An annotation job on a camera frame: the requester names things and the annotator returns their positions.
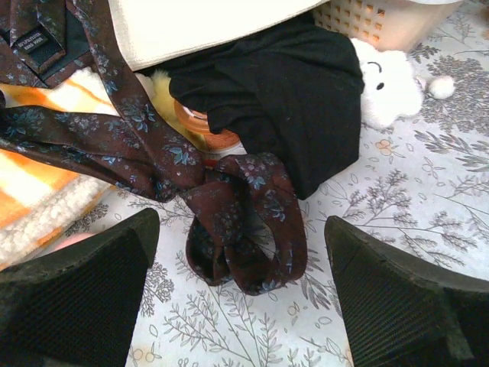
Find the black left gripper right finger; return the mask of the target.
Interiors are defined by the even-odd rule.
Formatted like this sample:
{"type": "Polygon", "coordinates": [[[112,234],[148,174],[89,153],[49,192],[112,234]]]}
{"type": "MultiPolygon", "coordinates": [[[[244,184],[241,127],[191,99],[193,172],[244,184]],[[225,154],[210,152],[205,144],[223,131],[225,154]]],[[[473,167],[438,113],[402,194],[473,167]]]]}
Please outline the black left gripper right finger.
{"type": "Polygon", "coordinates": [[[439,267],[338,216],[325,242],[356,366],[486,366],[488,282],[439,267]]]}

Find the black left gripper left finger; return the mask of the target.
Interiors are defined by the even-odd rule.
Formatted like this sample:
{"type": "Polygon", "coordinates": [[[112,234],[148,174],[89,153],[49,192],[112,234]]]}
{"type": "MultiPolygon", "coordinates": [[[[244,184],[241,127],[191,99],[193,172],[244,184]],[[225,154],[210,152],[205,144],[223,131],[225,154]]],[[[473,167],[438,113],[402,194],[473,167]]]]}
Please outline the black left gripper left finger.
{"type": "Polygon", "coordinates": [[[153,209],[1,272],[3,366],[123,366],[160,222],[153,209]]]}

